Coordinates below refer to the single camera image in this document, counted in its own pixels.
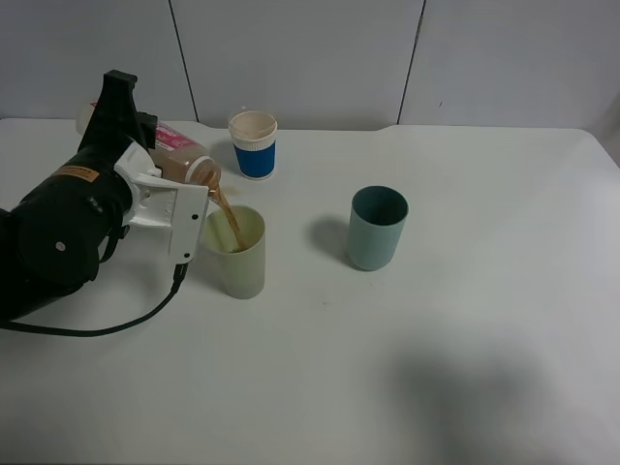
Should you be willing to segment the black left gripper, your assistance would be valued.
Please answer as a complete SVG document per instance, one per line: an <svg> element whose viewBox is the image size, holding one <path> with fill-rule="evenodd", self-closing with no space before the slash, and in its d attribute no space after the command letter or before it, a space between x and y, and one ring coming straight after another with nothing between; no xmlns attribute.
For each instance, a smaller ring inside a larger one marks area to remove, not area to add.
<svg viewBox="0 0 620 465"><path fill-rule="evenodd" d="M158 177L150 154L158 118L136 110L137 82L137 76L118 70L104 74L96 105L86 105L76 121L81 141L72 158L72 177L94 183L118 175L128 184L148 184Z"/></svg>

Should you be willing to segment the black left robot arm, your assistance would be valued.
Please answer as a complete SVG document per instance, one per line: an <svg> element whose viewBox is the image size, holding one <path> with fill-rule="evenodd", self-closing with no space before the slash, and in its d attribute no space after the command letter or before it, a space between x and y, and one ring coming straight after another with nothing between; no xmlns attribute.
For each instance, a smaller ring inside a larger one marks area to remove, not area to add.
<svg viewBox="0 0 620 465"><path fill-rule="evenodd" d="M77 154L1 213L1 319L21 318L78 291L127 233L133 197L114 169L132 145L149 150L157 118L136 109L137 77L112 70Z"/></svg>

